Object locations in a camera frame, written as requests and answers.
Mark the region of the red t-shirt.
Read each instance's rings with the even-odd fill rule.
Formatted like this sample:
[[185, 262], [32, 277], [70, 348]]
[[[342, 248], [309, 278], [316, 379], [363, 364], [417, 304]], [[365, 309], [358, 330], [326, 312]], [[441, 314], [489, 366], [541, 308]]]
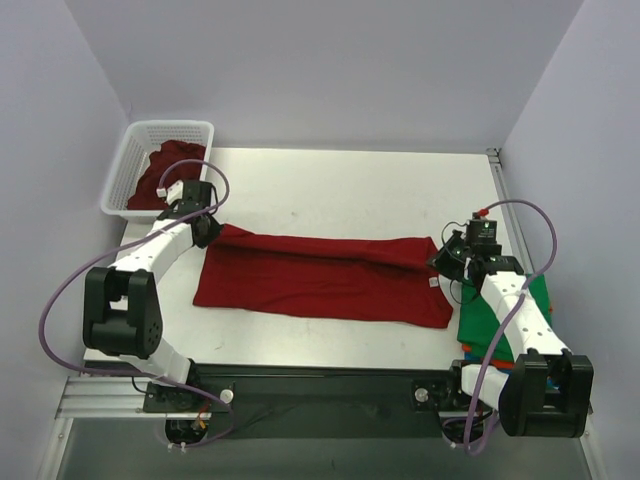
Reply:
[[427, 264], [435, 252], [429, 237], [323, 239], [226, 225], [207, 248], [193, 303], [444, 329], [453, 308]]

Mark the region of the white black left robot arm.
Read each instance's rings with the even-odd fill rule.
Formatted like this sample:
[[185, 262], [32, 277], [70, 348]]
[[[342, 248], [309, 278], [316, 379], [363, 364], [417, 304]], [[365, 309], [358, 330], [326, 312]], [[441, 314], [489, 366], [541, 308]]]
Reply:
[[203, 389], [194, 362], [164, 339], [157, 286], [181, 255], [208, 247], [223, 230], [209, 213], [183, 222], [158, 219], [128, 254], [85, 276], [84, 345], [168, 385], [167, 400], [182, 412], [200, 404]]

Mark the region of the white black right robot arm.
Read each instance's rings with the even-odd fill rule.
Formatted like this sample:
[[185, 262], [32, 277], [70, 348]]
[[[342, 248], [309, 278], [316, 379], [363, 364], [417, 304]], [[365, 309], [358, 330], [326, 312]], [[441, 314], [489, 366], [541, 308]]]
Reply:
[[552, 330], [533, 298], [518, 260], [504, 256], [491, 235], [471, 244], [452, 232], [428, 265], [445, 278], [471, 285], [498, 322], [514, 366], [509, 374], [469, 364], [443, 383], [448, 404], [465, 408], [476, 398], [495, 409], [509, 436], [577, 438], [590, 410], [593, 365], [576, 355]]

